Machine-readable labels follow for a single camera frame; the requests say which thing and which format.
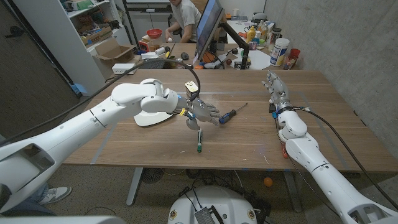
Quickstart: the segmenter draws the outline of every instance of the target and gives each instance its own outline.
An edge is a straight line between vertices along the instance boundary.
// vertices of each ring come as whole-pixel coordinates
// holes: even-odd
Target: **red bowl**
[[[147,34],[151,39],[158,39],[162,35],[161,29],[150,29],[147,30]]]

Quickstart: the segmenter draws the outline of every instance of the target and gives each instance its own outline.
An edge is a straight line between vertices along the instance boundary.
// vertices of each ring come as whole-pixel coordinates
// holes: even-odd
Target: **monitor stand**
[[[235,40],[238,46],[243,49],[241,69],[246,69],[246,64],[248,62],[249,49],[250,49],[249,44],[247,44],[246,41],[244,41],[228,23],[220,22],[218,27],[223,28],[225,32],[229,34],[232,37],[232,39]]]

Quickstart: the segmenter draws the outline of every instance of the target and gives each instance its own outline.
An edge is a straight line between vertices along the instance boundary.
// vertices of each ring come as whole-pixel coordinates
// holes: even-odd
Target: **metal table leg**
[[[295,212],[301,212],[302,207],[300,203],[299,193],[297,192],[296,184],[294,182],[293,173],[290,171],[284,171],[287,191],[289,192],[290,199],[292,200],[293,210]]]
[[[134,170],[134,175],[132,177],[129,195],[127,196],[126,204],[128,206],[133,205],[134,199],[136,198],[139,182],[141,181],[142,171],[144,170],[143,167],[136,167]]]

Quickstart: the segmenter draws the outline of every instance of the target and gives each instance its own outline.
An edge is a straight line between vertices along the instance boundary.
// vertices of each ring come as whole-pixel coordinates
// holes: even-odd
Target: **jeans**
[[[29,198],[26,199],[28,202],[39,202],[47,195],[49,191],[49,184],[43,184],[39,189],[36,190]]]
[[[39,201],[47,195],[49,191],[48,183],[45,183],[39,189],[36,190],[29,198],[25,199],[14,208],[3,213],[4,216],[20,216],[21,214],[26,215],[55,215],[53,211],[46,209],[45,207],[38,204]]]

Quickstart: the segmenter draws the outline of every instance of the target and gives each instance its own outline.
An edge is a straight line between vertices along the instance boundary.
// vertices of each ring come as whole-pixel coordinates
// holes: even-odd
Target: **shirt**
[[[190,0],[181,0],[178,6],[171,4],[173,15],[180,27],[184,29],[192,24],[191,41],[197,41],[197,26],[201,17],[199,10]]]

